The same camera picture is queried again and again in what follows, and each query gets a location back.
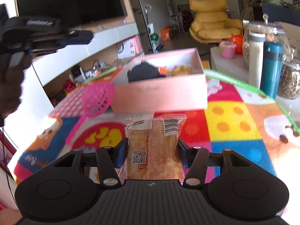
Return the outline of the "yellow lounge chair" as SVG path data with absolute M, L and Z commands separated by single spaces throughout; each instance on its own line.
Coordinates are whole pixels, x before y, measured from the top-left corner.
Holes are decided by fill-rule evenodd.
M 195 41 L 201 44 L 220 43 L 243 34 L 242 21 L 228 17 L 226 0 L 189 0 L 189 6 L 196 13 L 189 28 Z

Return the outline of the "white wall shelf unit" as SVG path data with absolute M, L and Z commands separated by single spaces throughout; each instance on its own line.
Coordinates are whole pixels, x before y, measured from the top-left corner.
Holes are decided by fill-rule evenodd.
M 64 73 L 79 62 L 125 39 L 138 34 L 135 22 L 94 33 L 87 45 L 69 45 L 54 54 L 40 57 L 33 62 L 33 68 L 42 86 Z

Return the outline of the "orange round toy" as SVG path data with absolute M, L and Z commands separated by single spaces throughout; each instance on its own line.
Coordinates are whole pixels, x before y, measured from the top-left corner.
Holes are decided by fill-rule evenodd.
M 231 36 L 229 41 L 236 45 L 235 53 L 242 55 L 243 54 L 243 36 L 242 35 Z

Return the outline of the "colourful cartoon play mat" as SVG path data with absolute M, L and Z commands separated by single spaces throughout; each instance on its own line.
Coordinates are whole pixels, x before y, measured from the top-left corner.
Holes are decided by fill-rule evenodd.
M 299 181 L 299 129 L 274 99 L 256 88 L 222 75 L 207 78 L 208 105 L 204 110 L 184 111 L 187 116 L 179 135 L 189 147 L 220 153 L 232 149 L 281 179 L 289 188 Z M 16 182 L 21 182 L 72 149 L 93 153 L 114 147 L 126 137 L 126 126 L 176 112 L 116 114 L 106 111 L 87 118 L 66 144 L 66 137 L 83 115 L 80 97 L 73 91 L 62 105 L 40 122 L 41 129 L 25 149 L 8 164 Z

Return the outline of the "glass jar of nuts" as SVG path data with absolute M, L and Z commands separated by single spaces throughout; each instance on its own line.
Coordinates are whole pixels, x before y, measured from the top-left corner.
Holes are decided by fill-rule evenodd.
M 244 62 L 246 66 L 249 66 L 249 20 L 243 20 L 243 43 L 242 50 L 244 56 Z

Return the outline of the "white side table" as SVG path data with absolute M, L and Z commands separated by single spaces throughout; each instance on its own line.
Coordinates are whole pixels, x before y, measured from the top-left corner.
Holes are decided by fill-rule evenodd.
M 235 58 L 227 59 L 221 55 L 218 47 L 212 47 L 211 52 L 211 68 L 220 73 L 236 78 L 239 81 L 248 83 L 248 67 L 244 62 L 243 55 L 236 54 Z M 289 117 L 299 127 L 299 98 L 296 100 L 287 100 L 280 96 L 276 96 L 276 101 L 283 107 Z

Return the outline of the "teal thermos bottle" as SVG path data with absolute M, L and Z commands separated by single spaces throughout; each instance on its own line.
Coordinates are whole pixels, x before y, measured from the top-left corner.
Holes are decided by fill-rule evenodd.
M 273 99 L 276 98 L 279 87 L 282 58 L 283 46 L 281 44 L 264 42 L 260 89 Z

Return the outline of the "yellow plush toy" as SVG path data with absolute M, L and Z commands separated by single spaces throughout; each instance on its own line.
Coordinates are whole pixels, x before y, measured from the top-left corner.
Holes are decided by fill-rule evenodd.
M 174 66 L 168 71 L 168 76 L 186 76 L 192 74 L 192 69 L 190 66 Z

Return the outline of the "pink toy strainer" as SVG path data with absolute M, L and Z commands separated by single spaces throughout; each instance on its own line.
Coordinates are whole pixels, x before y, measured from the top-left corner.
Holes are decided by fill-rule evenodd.
M 75 133 L 79 130 L 87 118 L 94 118 L 104 113 L 114 97 L 114 85 L 111 82 L 92 83 L 84 88 L 82 94 L 83 115 L 76 122 L 66 137 L 66 144 L 71 144 Z

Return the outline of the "packaged bread snack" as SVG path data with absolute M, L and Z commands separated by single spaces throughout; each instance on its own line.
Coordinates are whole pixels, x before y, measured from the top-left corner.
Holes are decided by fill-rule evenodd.
M 131 180 L 169 180 L 183 182 L 185 174 L 177 142 L 187 116 L 166 114 L 126 126 L 127 158 L 118 176 Z

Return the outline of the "dark blue cabinet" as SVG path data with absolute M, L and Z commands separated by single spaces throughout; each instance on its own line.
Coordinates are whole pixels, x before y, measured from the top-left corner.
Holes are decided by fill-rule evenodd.
M 280 7 L 277 5 L 262 3 L 262 13 L 268 15 L 270 22 L 285 22 L 300 25 L 300 12 L 297 10 Z

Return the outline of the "white canister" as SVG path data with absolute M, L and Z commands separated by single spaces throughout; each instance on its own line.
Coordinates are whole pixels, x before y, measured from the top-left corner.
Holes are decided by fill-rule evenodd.
M 288 48 L 286 33 L 283 27 L 268 21 L 269 16 L 263 14 L 263 22 L 250 21 L 249 28 L 249 79 L 248 83 L 260 88 L 262 65 L 263 65 L 263 45 L 264 42 L 278 43 L 284 49 Z

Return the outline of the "pink toy bucket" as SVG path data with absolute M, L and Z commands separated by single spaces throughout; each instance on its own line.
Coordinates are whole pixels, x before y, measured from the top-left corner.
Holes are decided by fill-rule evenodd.
M 236 55 L 236 43 L 230 41 L 222 41 L 218 46 L 218 50 L 221 50 L 221 55 L 225 59 L 232 59 Z

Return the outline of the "black cloth item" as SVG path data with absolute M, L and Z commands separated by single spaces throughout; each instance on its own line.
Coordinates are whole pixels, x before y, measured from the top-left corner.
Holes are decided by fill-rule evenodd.
M 128 82 L 136 82 L 143 80 L 150 80 L 156 78 L 165 78 L 159 72 L 158 68 L 149 64 L 148 62 L 142 61 L 140 64 L 135 65 L 132 69 L 127 72 Z

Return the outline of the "black television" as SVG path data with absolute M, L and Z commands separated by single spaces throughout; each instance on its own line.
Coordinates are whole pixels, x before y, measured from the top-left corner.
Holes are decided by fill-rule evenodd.
M 123 0 L 15 0 L 19 16 L 60 19 L 72 27 L 127 15 Z

